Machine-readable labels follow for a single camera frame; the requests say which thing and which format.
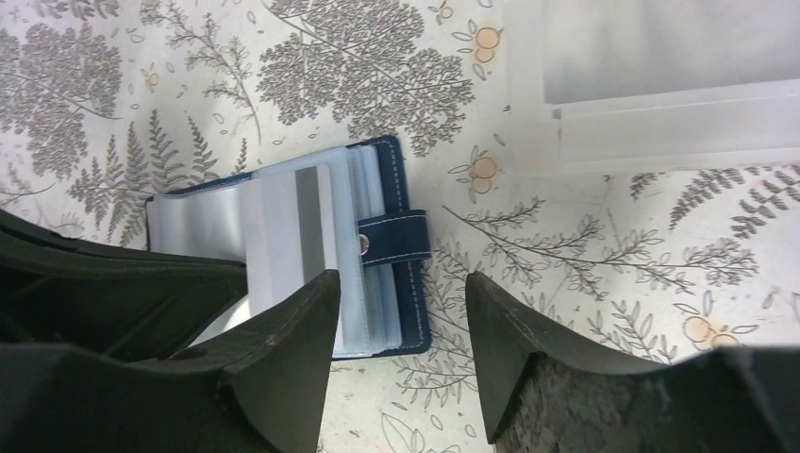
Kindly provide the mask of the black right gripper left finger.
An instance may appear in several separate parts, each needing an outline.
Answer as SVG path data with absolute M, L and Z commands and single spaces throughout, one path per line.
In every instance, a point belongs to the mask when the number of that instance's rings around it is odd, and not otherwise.
M 312 452 L 340 306 L 326 270 L 276 306 L 169 359 L 67 344 L 1 349 L 5 452 Z

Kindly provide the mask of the white striped credit card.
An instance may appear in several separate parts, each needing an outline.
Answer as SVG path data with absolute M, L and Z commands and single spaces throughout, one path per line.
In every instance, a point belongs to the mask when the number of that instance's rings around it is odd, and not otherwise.
M 339 267 L 328 166 L 256 174 L 240 202 L 252 314 Z

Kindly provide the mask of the blue leather card holder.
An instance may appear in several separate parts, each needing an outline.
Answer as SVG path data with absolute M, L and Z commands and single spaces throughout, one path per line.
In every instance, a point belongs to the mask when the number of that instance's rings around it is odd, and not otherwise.
M 431 256 L 427 218 L 408 200 L 399 141 L 382 136 L 252 172 L 151 196 L 150 250 L 246 265 L 241 186 L 259 173 L 329 167 L 341 303 L 333 356 L 419 354 L 431 343 L 421 267 Z M 200 335 L 213 338 L 255 317 L 248 293 Z

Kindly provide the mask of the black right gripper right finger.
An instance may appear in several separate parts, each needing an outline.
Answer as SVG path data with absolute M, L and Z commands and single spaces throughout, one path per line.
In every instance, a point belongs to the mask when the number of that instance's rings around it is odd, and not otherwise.
M 596 343 L 467 276 L 488 442 L 499 452 L 795 452 L 799 351 L 715 348 L 676 364 Z

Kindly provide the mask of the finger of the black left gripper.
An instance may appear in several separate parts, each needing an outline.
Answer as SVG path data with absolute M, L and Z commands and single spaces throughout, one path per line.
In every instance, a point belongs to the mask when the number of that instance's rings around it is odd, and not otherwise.
M 1 341 L 166 359 L 247 293 L 243 263 L 67 238 L 1 214 Z

